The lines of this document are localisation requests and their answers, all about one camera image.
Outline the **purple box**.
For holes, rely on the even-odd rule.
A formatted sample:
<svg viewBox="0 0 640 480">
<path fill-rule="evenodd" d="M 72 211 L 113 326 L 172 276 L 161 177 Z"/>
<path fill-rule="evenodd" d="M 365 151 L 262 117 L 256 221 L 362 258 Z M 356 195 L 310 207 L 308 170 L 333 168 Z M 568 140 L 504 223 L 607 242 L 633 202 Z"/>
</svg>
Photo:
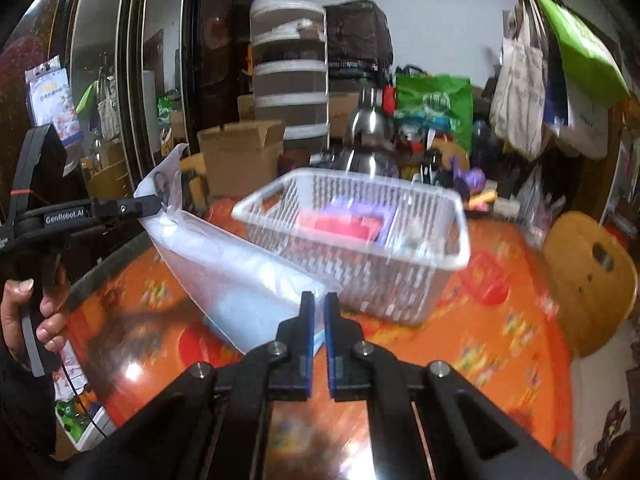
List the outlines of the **purple box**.
<svg viewBox="0 0 640 480">
<path fill-rule="evenodd" d="M 375 243 L 378 244 L 386 242 L 390 228 L 397 216 L 396 206 L 369 204 L 346 196 L 334 196 L 322 211 L 326 214 L 351 214 L 356 217 L 380 220 L 382 226 L 378 228 L 375 237 L 373 237 Z"/>
</svg>

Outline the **green hanging bag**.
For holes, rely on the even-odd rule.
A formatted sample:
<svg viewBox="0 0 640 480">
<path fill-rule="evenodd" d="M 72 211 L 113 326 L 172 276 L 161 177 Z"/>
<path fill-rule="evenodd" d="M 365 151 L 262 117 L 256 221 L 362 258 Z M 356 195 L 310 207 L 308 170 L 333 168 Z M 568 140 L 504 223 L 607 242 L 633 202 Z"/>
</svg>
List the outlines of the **green hanging bag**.
<svg viewBox="0 0 640 480">
<path fill-rule="evenodd" d="M 577 15 L 553 0 L 538 0 L 558 43 L 565 77 L 604 108 L 628 98 L 614 56 Z"/>
</svg>

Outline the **light blue tissue pack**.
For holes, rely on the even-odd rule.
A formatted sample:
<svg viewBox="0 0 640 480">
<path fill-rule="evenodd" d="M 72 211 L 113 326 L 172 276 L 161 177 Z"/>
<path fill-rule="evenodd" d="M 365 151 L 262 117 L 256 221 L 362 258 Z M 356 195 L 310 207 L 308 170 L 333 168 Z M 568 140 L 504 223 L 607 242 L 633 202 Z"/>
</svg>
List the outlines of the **light blue tissue pack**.
<svg viewBox="0 0 640 480">
<path fill-rule="evenodd" d="M 298 313 L 304 292 L 316 300 L 311 345 L 324 341 L 322 300 L 339 288 L 182 208 L 180 159 L 174 148 L 138 185 L 155 194 L 160 212 L 141 220 L 163 262 L 213 326 L 245 354 L 276 338 L 281 322 Z"/>
</svg>

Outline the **green shopping bag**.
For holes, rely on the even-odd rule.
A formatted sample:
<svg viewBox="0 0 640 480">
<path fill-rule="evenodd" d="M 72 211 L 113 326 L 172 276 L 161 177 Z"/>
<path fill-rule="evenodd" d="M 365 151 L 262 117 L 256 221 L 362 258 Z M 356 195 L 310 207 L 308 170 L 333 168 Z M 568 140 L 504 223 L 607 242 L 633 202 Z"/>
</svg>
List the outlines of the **green shopping bag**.
<svg viewBox="0 0 640 480">
<path fill-rule="evenodd" d="M 451 134 L 454 142 L 469 151 L 474 101 L 469 78 L 397 73 L 395 88 L 397 120 Z"/>
</svg>

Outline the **right wooden chair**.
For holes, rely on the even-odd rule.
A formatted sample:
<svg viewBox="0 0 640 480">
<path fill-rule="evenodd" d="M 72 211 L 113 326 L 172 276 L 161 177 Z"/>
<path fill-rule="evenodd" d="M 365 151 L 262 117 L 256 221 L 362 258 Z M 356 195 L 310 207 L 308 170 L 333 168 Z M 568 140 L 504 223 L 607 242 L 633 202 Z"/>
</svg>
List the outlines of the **right wooden chair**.
<svg viewBox="0 0 640 480">
<path fill-rule="evenodd" d="M 593 218 L 569 211 L 541 248 L 558 320 L 574 356 L 604 347 L 634 308 L 638 272 L 625 248 Z"/>
</svg>

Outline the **white perforated plastic basket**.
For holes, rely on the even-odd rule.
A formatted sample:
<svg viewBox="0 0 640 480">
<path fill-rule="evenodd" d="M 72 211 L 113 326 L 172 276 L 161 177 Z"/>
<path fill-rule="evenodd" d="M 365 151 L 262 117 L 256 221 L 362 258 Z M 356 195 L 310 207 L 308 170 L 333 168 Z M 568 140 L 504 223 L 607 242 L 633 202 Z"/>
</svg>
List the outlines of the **white perforated plastic basket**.
<svg viewBox="0 0 640 480">
<path fill-rule="evenodd" d="M 461 197 L 446 188 L 296 169 L 232 209 L 254 244 L 341 289 L 350 310 L 416 325 L 471 258 Z"/>
</svg>

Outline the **steel gourd-shaped kettle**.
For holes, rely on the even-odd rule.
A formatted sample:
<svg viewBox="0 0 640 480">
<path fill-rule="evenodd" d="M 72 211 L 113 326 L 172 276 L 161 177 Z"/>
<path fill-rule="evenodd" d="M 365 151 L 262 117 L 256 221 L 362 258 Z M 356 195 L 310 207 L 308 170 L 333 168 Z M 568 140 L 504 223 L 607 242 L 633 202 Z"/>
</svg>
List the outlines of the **steel gourd-shaped kettle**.
<svg viewBox="0 0 640 480">
<path fill-rule="evenodd" d="M 380 89 L 360 89 L 358 104 L 343 133 L 343 147 L 333 163 L 335 170 L 369 177 L 399 177 L 394 123 L 384 113 L 382 97 Z"/>
</svg>

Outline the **cardboard box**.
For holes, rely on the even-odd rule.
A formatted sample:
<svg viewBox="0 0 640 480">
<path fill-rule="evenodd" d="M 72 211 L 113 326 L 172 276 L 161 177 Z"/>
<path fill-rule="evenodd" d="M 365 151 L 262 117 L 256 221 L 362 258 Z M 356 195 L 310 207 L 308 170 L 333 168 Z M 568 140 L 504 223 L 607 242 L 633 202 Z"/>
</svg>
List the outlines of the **cardboard box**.
<svg viewBox="0 0 640 480">
<path fill-rule="evenodd" d="M 278 177 L 285 124 L 280 120 L 235 122 L 201 130 L 198 143 L 213 198 L 242 198 Z"/>
</svg>

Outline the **pink wet wipes pack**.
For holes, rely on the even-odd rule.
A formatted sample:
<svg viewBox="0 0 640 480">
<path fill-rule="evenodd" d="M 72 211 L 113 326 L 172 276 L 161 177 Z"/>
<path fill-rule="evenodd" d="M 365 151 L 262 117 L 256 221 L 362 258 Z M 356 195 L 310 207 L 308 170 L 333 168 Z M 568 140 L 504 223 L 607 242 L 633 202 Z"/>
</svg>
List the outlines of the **pink wet wipes pack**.
<svg viewBox="0 0 640 480">
<path fill-rule="evenodd" d="M 296 226 L 311 232 L 352 238 L 362 242 L 374 242 L 373 237 L 382 222 L 351 214 L 326 214 L 323 211 L 302 210 L 296 218 Z"/>
</svg>

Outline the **beige canvas tote bag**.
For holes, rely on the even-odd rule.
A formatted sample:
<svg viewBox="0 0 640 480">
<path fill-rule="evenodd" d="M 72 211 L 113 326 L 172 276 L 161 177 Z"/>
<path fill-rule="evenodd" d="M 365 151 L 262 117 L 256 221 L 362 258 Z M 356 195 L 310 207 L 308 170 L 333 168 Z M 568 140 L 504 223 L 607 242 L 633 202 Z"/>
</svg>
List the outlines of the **beige canvas tote bag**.
<svg viewBox="0 0 640 480">
<path fill-rule="evenodd" d="M 513 34 L 503 38 L 501 66 L 489 119 L 500 140 L 528 160 L 542 146 L 548 76 L 548 40 L 535 0 L 514 8 Z"/>
</svg>

